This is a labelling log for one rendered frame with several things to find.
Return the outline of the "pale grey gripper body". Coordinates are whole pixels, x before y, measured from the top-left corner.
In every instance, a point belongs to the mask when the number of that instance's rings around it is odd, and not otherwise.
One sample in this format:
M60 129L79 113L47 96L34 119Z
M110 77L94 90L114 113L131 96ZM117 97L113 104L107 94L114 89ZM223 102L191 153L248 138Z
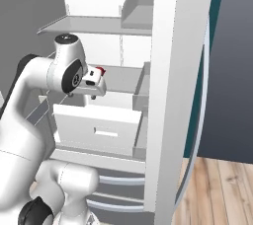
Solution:
M103 77L98 82L82 79L81 83L73 90L74 94L104 96L107 91L106 82Z

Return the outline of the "short grey fridge shelf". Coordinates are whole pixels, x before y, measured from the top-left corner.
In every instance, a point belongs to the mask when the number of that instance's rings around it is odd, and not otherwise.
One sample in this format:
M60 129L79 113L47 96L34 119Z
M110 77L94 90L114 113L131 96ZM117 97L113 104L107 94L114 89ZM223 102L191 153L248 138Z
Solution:
M83 77L85 80L98 82L104 78L107 92L133 93L141 72L141 68L119 66L88 66L88 73Z

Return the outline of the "white fridge drawer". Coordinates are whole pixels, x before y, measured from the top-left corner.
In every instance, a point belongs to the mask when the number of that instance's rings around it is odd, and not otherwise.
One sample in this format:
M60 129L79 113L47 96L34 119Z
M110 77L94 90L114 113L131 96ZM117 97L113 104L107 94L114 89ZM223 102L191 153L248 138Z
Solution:
M107 92L96 100L86 99L84 107L53 105L60 143L130 156L141 120L141 112L131 107L131 94ZM116 132L118 137L96 135L94 128Z

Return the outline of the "long glass fridge shelf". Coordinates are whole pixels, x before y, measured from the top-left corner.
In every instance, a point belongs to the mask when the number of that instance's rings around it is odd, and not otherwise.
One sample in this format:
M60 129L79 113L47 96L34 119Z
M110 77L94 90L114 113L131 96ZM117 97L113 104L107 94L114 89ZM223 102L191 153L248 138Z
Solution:
M79 33L151 37L152 30L125 29L118 17L66 16L39 28L41 33Z

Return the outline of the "white open fridge door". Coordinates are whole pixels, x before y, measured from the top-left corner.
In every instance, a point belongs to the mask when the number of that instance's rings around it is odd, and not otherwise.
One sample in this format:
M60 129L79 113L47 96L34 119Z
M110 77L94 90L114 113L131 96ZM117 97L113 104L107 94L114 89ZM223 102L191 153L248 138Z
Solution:
M154 0L144 209L170 225L211 0Z

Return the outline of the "grey freezer drawer front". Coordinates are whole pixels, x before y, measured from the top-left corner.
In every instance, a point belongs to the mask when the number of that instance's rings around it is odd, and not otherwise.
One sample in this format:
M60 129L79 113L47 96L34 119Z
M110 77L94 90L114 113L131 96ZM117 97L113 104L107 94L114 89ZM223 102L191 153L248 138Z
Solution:
M102 223L110 225L154 225L153 212L146 212L145 210L139 213L112 212L89 207Z
M143 178L144 174L128 173L121 171L112 171L106 169L98 169L100 176L112 178ZM109 184L99 184L97 192L118 195L130 198L144 198L144 186L116 186Z

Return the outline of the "square grey door bin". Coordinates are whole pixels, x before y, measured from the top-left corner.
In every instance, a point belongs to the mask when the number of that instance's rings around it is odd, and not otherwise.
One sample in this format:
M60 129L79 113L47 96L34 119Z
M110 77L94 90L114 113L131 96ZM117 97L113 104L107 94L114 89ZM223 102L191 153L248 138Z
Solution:
M140 72L137 85L132 95L132 108L135 111L148 111L150 82L150 63L145 62Z
M140 159L140 160L144 160L146 158L147 125L148 125L148 116L144 115L140 123L136 141L132 148L133 158Z

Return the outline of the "rounded grey door bin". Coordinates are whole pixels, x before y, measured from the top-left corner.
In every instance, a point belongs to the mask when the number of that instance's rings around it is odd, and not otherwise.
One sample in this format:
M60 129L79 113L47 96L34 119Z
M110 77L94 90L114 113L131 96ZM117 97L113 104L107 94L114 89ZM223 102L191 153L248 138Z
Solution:
M152 28L154 0L126 0L122 9L122 27L149 30Z

